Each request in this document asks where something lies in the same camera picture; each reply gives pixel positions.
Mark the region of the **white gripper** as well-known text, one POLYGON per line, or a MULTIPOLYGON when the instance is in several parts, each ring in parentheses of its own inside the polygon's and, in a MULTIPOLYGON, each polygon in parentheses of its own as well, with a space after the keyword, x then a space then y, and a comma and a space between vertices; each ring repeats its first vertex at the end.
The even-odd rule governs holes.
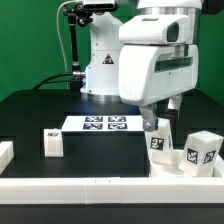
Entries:
POLYGON ((191 31, 190 17, 179 14, 138 15, 119 29, 119 94, 141 106, 144 131, 158 129, 152 103, 170 97, 168 108, 179 110, 180 93, 196 86, 198 48, 188 42, 191 31))

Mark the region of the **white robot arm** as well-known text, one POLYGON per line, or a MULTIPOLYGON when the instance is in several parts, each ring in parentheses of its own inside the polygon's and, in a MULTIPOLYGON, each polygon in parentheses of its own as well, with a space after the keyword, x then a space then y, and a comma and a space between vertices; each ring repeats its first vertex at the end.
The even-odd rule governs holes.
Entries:
POLYGON ((200 15, 208 0, 128 0, 140 11, 122 23, 111 15, 122 0, 84 0, 93 13, 86 90, 117 95, 139 108, 143 129, 158 127, 155 104, 182 94, 198 80, 200 15))

